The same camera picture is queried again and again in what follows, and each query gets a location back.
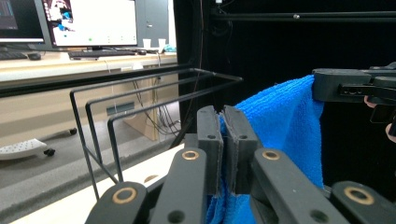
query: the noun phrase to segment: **screen display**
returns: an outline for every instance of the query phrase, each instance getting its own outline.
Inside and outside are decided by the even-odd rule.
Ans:
[[[42,0],[54,47],[136,46],[132,0]]]
[[[34,0],[0,0],[0,44],[44,43]]]

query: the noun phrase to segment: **black backdrop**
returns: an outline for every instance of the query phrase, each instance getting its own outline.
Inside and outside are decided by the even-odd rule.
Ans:
[[[197,107],[215,105],[220,110],[276,83],[311,74],[315,68],[366,69],[396,62],[394,21],[229,22],[215,21],[210,15],[213,11],[396,11],[394,1],[235,0],[224,4],[229,5],[219,10],[214,1],[175,0],[179,62],[244,78],[240,85],[203,99]],[[396,144],[385,136],[384,124],[370,123],[371,112],[365,104],[325,104],[321,117],[324,181],[329,186],[356,181],[395,201]],[[181,113],[187,113],[186,104]]]

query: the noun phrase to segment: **chair wheel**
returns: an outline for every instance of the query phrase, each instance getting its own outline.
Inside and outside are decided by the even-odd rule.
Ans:
[[[69,132],[71,135],[75,135],[77,133],[77,128],[70,129]]]
[[[52,148],[47,149],[47,150],[44,151],[44,154],[46,154],[47,156],[51,157],[51,156],[53,156],[55,154],[55,149],[52,149]]]

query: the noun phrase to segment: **brass screw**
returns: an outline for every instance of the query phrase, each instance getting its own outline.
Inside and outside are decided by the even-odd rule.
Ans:
[[[119,194],[123,193],[124,191],[129,191],[131,192],[131,195],[126,198],[126,199],[120,199],[119,198]],[[117,204],[124,204],[124,203],[129,203],[131,202],[134,198],[136,197],[136,190],[134,188],[123,188],[123,189],[119,189],[117,190],[114,194],[113,194],[113,203],[117,203]]]
[[[356,203],[370,205],[374,203],[374,198],[364,189],[358,189],[355,187],[346,187],[344,189],[345,195]]]
[[[183,154],[181,154],[181,156],[187,160],[187,161],[195,161],[196,159],[198,159],[199,154],[196,151],[185,151],[183,152]]]
[[[277,160],[279,160],[279,158],[280,158],[280,155],[279,155],[277,152],[271,151],[271,150],[269,150],[269,151],[264,151],[264,152],[262,153],[262,156],[263,156],[265,159],[270,160],[270,161],[277,161]]]

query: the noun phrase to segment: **blue microfiber cloth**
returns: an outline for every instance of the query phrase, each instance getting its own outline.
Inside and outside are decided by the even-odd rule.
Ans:
[[[243,111],[265,147],[284,151],[316,186],[323,188],[319,118],[323,103],[313,100],[314,76],[290,80],[257,93],[235,107]],[[248,195],[211,197],[206,223],[255,223]]]

